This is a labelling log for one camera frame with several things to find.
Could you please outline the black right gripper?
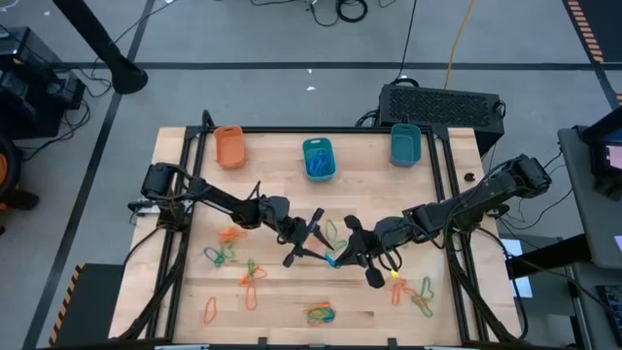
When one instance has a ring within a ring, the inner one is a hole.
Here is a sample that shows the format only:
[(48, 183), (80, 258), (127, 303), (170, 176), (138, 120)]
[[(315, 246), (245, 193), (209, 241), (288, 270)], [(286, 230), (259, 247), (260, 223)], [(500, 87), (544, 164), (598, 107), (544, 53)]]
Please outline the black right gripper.
[(374, 289), (384, 287), (385, 279), (373, 264), (372, 258), (366, 255), (378, 256), (408, 242), (423, 242), (423, 233), (410, 217), (387, 217), (377, 222), (373, 229), (363, 229), (361, 221), (354, 215), (346, 216), (344, 222), (352, 233), (347, 247), (336, 259), (335, 265), (363, 267), (365, 279)]

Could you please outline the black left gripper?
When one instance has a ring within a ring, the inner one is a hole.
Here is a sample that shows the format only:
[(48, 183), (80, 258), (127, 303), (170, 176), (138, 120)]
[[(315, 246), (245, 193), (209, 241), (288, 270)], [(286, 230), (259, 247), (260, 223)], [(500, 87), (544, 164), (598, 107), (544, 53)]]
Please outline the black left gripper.
[(333, 249), (333, 246), (324, 236), (320, 226), (320, 220), (324, 216), (325, 210), (317, 208), (308, 221), (299, 217), (291, 217), (290, 202), (283, 196), (265, 196), (259, 198), (259, 218), (263, 225), (268, 226), (277, 232), (277, 242), (279, 244), (291, 243), (293, 249), (283, 260), (284, 267), (290, 267), (295, 258), (310, 257), (325, 261), (325, 256), (319, 255), (311, 250), (302, 247), (310, 236), (325, 247)]

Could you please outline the teal plastic basket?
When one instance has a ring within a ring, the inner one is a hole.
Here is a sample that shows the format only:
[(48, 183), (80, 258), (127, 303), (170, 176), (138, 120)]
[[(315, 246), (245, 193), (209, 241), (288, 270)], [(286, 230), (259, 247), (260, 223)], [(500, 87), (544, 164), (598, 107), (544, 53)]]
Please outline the teal plastic basket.
[[(310, 177), (307, 172), (307, 163), (319, 149), (326, 149), (328, 151), (328, 160), (331, 162), (331, 172), (328, 176)], [(318, 137), (305, 140), (302, 143), (302, 153), (305, 175), (310, 181), (324, 182), (330, 180), (334, 176), (336, 172), (336, 161), (332, 144), (329, 139), (326, 137)]]

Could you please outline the blue-grey plastic basket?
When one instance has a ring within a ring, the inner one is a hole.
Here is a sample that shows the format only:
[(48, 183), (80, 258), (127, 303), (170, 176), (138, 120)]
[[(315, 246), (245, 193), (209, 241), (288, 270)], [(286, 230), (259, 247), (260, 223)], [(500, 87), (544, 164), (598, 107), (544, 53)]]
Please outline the blue-grey plastic basket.
[(409, 123), (396, 123), (391, 128), (391, 164), (411, 167), (421, 159), (421, 130)]

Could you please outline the orange plastic basket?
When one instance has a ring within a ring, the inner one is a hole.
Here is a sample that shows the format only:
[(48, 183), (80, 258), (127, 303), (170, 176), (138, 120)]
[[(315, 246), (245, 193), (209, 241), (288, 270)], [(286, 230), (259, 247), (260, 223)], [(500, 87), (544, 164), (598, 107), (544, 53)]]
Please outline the orange plastic basket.
[(226, 125), (215, 129), (216, 162), (223, 169), (239, 168), (245, 163), (243, 129), (239, 125)]

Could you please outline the white paper sheet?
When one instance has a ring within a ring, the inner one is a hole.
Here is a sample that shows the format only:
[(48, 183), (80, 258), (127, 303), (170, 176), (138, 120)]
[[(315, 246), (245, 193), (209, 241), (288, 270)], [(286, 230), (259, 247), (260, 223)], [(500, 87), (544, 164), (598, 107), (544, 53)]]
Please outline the white paper sheet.
[[(523, 254), (522, 246), (519, 240), (516, 239), (501, 239), (501, 243), (503, 247), (509, 254), (510, 258), (514, 256), (520, 256)], [(533, 298), (533, 289), (530, 283), (530, 279), (528, 277), (520, 277), (514, 278), (509, 282), (510, 288), (512, 289), (512, 295), (514, 297), (521, 298)]]

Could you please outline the black computer case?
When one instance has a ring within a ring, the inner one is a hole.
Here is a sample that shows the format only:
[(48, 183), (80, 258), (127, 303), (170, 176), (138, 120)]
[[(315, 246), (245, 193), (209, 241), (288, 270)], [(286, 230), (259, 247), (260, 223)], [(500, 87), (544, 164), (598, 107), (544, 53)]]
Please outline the black computer case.
[(379, 126), (410, 122), (434, 129), (471, 128), (479, 154), (504, 135), (505, 104), (497, 94), (384, 85), (379, 97)]

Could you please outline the black beam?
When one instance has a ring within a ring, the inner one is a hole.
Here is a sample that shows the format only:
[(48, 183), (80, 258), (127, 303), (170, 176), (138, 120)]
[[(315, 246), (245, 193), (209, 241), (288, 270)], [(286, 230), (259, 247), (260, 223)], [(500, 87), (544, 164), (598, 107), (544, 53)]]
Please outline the black beam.
[(589, 263), (591, 260), (587, 236), (582, 233), (509, 258), (505, 265), (514, 277), (520, 278), (572, 263)]

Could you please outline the grey desk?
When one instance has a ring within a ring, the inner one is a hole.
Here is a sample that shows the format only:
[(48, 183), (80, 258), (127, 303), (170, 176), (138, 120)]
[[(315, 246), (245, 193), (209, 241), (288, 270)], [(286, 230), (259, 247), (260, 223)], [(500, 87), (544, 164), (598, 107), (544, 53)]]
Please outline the grey desk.
[(622, 199), (613, 201), (594, 190), (589, 147), (574, 128), (557, 131), (592, 262), (622, 269)]

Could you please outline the black mat yellow striped edge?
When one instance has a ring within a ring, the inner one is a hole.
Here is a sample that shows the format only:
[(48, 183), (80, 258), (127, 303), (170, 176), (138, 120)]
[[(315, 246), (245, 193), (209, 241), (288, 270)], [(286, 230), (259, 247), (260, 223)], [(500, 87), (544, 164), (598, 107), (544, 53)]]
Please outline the black mat yellow striped edge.
[(121, 287), (117, 264), (80, 263), (72, 272), (48, 340), (49, 348), (105, 343)]

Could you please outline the black pole with round base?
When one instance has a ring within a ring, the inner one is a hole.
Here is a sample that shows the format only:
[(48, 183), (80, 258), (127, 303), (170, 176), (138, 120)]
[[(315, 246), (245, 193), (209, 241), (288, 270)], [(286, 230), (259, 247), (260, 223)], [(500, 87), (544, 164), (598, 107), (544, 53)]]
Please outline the black pole with round base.
[(147, 84), (147, 74), (121, 53), (84, 0), (52, 1), (111, 71), (116, 93), (134, 93)]

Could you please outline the black keyboard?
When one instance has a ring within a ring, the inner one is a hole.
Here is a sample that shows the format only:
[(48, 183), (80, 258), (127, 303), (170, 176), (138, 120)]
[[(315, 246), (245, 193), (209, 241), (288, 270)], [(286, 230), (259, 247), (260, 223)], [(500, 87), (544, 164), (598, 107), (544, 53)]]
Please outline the black keyboard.
[(600, 285), (597, 293), (606, 305), (605, 314), (616, 343), (622, 347), (622, 285)]

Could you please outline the black monitor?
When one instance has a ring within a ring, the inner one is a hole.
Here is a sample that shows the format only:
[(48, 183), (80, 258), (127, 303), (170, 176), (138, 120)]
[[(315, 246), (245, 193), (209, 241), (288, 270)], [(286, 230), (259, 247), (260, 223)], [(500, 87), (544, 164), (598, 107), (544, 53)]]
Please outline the black monitor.
[(622, 106), (588, 127), (580, 127), (588, 146), (594, 190), (613, 201), (622, 198)]

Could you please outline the black equipment cart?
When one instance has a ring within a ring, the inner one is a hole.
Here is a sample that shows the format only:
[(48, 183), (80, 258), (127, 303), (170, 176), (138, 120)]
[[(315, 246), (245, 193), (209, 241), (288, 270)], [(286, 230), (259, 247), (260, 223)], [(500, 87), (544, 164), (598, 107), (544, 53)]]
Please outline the black equipment cart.
[(54, 137), (64, 114), (80, 108), (86, 85), (57, 69), (60, 61), (30, 28), (0, 26), (0, 133)]

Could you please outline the black mat orange striped edge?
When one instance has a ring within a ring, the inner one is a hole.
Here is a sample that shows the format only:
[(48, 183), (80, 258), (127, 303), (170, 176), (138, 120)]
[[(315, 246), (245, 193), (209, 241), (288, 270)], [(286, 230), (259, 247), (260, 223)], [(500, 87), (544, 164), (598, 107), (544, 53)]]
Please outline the black mat orange striped edge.
[(589, 56), (622, 64), (622, 0), (563, 0)]

